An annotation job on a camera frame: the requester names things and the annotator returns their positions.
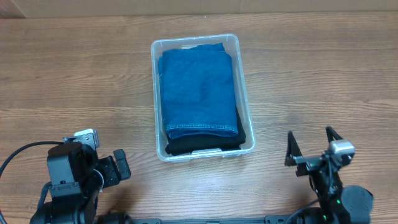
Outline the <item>black cloth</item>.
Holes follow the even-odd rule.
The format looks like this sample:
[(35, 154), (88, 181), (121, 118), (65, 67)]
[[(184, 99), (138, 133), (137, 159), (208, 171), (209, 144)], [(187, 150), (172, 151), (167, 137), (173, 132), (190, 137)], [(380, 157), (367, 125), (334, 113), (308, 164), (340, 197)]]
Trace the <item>black cloth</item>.
[(198, 134), (183, 136), (177, 139), (168, 139), (165, 152), (172, 156), (191, 153), (193, 151), (205, 149), (221, 149), (222, 151), (240, 150), (240, 145), (246, 142), (241, 118), (236, 110), (238, 134), (233, 137), (221, 137), (209, 134)]

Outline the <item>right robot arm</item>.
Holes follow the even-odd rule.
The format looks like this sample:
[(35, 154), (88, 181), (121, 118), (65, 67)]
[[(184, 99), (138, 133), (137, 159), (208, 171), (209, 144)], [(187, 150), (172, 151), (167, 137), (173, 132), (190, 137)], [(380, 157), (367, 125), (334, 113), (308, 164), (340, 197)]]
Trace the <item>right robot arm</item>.
[(308, 176), (317, 199), (296, 210), (286, 223), (369, 223), (373, 194), (358, 185), (345, 187), (338, 174), (350, 165), (356, 154), (351, 141), (343, 139), (332, 127), (325, 128), (328, 148), (322, 155), (303, 157), (293, 135), (287, 135), (285, 166), (295, 166), (296, 176)]

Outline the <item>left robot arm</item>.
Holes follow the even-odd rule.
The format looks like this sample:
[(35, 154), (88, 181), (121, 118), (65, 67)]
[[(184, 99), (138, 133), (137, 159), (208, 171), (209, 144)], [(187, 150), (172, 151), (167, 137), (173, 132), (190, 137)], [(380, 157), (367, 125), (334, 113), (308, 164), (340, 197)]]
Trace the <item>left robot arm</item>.
[[(51, 181), (42, 189), (31, 223), (94, 223), (98, 194), (131, 176), (122, 149), (100, 159), (96, 150), (80, 142), (68, 142), (48, 151)], [(44, 194), (52, 200), (45, 203)]]

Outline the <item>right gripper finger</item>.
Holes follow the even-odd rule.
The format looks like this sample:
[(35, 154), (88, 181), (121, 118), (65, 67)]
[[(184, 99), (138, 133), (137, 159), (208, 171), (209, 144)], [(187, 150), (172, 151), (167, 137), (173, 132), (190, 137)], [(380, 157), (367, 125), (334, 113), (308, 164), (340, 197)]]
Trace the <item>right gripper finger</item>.
[(327, 126), (325, 128), (325, 131), (326, 131), (326, 135), (327, 135), (329, 143), (331, 143), (332, 141), (337, 141), (337, 140), (343, 139), (331, 126)]
[(302, 157), (299, 145), (293, 135), (293, 132), (289, 131), (287, 135), (287, 153), (286, 157)]

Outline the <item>blue denim cloth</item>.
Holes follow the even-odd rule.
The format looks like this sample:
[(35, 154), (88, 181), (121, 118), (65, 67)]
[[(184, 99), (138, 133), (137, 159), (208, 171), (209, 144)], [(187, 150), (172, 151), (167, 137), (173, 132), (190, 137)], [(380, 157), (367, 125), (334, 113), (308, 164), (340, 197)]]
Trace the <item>blue denim cloth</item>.
[(166, 50), (159, 59), (159, 78), (169, 138), (238, 134), (233, 64), (223, 44)]

